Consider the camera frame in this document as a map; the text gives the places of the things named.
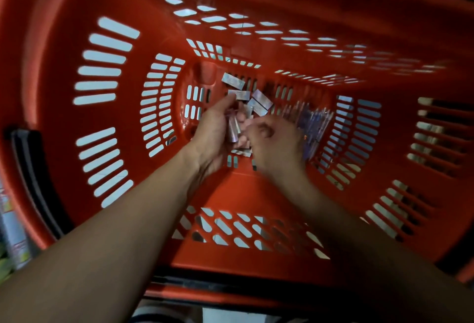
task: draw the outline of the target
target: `right hand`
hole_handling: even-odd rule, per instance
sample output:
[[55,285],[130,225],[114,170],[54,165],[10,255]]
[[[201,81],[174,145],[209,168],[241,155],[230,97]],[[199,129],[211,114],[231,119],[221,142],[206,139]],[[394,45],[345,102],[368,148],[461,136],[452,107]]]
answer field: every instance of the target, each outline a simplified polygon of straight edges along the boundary
[[305,174],[303,136],[293,123],[271,115],[250,121],[245,134],[258,171],[278,187]]

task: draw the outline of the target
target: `hand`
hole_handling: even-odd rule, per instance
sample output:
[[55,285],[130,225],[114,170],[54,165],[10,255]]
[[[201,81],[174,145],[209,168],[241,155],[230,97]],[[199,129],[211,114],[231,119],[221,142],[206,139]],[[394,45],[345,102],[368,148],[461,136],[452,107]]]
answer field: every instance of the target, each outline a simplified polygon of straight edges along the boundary
[[302,134],[294,124],[279,116],[262,116],[252,120],[245,134],[258,171],[276,186],[305,174]]
[[[209,108],[201,117],[193,139],[186,146],[194,160],[199,164],[200,180],[222,167],[223,159],[231,149],[243,147],[247,140],[241,137],[236,144],[225,142],[227,132],[226,111],[236,101],[235,94],[229,94]],[[243,122],[245,113],[237,112],[237,120]]]

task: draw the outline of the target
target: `shopping basket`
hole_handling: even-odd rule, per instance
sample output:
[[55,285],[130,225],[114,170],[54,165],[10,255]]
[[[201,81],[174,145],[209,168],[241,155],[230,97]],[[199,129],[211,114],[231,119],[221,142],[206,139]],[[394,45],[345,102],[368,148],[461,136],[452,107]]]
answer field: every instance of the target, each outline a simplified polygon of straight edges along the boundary
[[[470,228],[467,0],[1,0],[0,14],[1,175],[41,248],[178,152],[225,72],[269,114],[334,112],[308,174],[368,224],[432,262]],[[147,294],[175,301],[329,312],[346,294],[304,219],[235,154],[159,266]]]

